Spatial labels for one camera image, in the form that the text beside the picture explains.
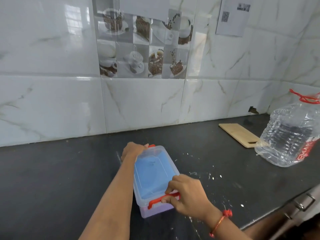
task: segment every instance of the wooden cutting board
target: wooden cutting board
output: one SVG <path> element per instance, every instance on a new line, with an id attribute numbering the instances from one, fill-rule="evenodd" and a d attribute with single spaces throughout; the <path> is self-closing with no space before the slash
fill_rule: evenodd
<path id="1" fill-rule="evenodd" d="M 256 142 L 260 140 L 259 137 L 239 124 L 219 124 L 219 126 L 246 148 L 255 147 Z"/>

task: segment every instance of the container lid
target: container lid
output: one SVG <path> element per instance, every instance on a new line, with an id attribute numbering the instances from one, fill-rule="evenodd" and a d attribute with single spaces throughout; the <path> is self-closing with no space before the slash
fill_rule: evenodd
<path id="1" fill-rule="evenodd" d="M 174 175 L 179 171 L 163 146 L 143 151 L 134 165 L 133 190 L 138 206 L 148 206 L 151 200 L 163 196 Z"/>

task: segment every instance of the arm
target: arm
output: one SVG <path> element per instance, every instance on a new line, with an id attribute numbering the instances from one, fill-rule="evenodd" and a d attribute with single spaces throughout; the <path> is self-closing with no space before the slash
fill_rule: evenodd
<path id="1" fill-rule="evenodd" d="M 118 173 L 102 196 L 79 240 L 126 240 L 130 235 L 134 163 L 148 148 L 129 142 L 122 153 Z"/>
<path id="2" fill-rule="evenodd" d="M 197 179 L 190 178 L 184 174 L 174 176 L 168 184 L 166 194 L 173 190 L 180 192 L 180 200 L 167 196 L 162 198 L 162 203 L 170 203 L 176 210 L 184 215 L 195 217 L 214 230 L 222 213 L 208 200 L 206 193 Z M 251 240 L 228 218 L 225 218 L 214 235 L 220 240 Z"/>

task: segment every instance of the bottle label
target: bottle label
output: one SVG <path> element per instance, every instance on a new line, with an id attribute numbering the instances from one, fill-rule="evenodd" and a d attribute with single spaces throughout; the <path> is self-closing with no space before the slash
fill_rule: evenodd
<path id="1" fill-rule="evenodd" d="M 311 149 L 313 148 L 313 146 L 315 145 L 315 143 L 319 138 L 320 138 L 320 135 L 316 137 L 309 137 L 309 139 L 304 144 L 301 153 L 297 156 L 296 161 L 301 161 L 305 157 L 309 156 Z"/>

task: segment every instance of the paper sheet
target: paper sheet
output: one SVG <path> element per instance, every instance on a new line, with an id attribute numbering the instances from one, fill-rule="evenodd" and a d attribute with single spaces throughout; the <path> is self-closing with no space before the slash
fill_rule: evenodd
<path id="1" fill-rule="evenodd" d="M 222 0 L 217 35 L 243 36 L 253 0 Z"/>
<path id="2" fill-rule="evenodd" d="M 169 5 L 169 0 L 120 0 L 120 10 L 122 12 L 158 19 L 166 23 L 168 21 Z"/>

